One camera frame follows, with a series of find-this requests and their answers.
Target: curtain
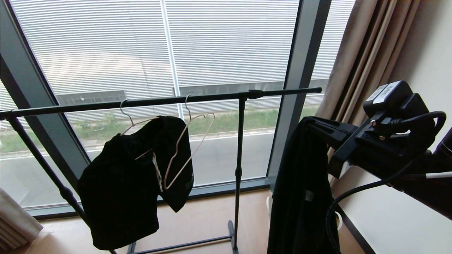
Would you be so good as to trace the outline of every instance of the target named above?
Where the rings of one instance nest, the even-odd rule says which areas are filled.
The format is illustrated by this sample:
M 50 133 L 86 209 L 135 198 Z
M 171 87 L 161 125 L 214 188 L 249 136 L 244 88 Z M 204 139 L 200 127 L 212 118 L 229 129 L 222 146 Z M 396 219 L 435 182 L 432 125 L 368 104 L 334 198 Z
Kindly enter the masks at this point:
M 388 82 L 419 0 L 356 0 L 315 116 L 361 125 L 363 102 Z
M 33 241 L 42 225 L 0 188 L 0 249 L 16 249 Z

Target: white wall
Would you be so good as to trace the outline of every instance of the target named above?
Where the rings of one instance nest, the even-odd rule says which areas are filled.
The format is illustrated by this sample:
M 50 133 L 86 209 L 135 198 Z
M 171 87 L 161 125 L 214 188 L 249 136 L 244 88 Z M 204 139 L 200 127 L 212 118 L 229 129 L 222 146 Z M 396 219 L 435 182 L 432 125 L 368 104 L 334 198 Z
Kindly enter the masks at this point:
M 448 114 L 431 150 L 452 126 L 451 28 L 452 1 L 422 1 L 390 80 L 406 80 L 430 111 Z M 334 194 L 377 180 L 354 168 L 338 181 Z M 378 254 L 452 253 L 452 220 L 406 194 L 382 186 L 340 205 Z

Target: hanger hook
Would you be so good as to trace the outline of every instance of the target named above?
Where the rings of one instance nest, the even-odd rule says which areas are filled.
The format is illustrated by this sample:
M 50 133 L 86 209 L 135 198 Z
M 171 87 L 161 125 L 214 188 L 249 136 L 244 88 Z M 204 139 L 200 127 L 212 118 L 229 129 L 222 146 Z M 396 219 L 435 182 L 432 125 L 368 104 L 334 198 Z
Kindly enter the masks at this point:
M 189 95 L 187 95 L 187 97 L 185 97 L 185 108 L 188 110 L 188 116 L 190 117 L 190 121 L 192 120 L 192 113 L 190 112 L 190 109 L 188 109 L 188 106 L 187 106 L 187 100 L 188 100 L 188 97 L 190 96 L 191 94 L 189 94 Z
M 129 99 L 125 99 L 125 100 L 123 100 L 123 101 L 121 102 L 121 104 L 119 105 L 119 110 L 120 110 L 123 114 L 125 114 L 126 116 L 128 116 L 129 119 L 130 119 L 130 122 L 132 122 L 132 126 L 135 126 L 135 124 L 133 123 L 132 117 L 131 117 L 129 114 L 125 113 L 125 112 L 122 110 L 122 104 L 123 104 L 125 101 L 128 101 L 128 100 L 129 100 Z

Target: black garment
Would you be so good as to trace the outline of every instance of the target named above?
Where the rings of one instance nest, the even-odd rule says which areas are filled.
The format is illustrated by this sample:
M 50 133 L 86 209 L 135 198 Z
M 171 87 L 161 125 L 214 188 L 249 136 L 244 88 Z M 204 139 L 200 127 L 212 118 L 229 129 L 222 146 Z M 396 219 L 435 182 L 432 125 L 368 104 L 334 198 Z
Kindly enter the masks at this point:
M 327 146 L 298 124 L 284 148 L 273 192 L 267 254 L 334 253 L 325 216 L 333 202 L 327 174 Z M 336 221 L 332 220 L 336 242 Z
M 83 171 L 79 196 L 98 249 L 118 249 L 159 229 L 157 195 L 175 211 L 187 201 L 193 187 L 190 161 L 171 188 L 160 191 L 152 162 L 155 153 L 162 182 L 176 142 L 185 128 L 180 118 L 158 117 L 131 135 L 117 134 Z M 146 155 L 135 160 L 145 151 Z M 178 145 L 167 184 L 191 156 L 188 131 Z

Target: robotic arm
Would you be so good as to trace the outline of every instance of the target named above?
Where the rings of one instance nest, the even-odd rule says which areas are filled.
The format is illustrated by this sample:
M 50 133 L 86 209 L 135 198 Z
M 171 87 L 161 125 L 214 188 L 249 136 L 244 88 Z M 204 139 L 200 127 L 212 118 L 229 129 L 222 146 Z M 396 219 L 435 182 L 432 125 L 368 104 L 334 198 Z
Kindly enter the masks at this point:
M 415 159 L 388 186 L 452 220 L 452 128 L 435 152 L 428 150 L 446 114 L 429 112 L 405 81 L 379 87 L 363 107 L 369 119 L 359 127 L 322 118 L 308 124 L 309 131 L 335 149 L 330 174 L 342 177 L 350 162 L 385 179 Z

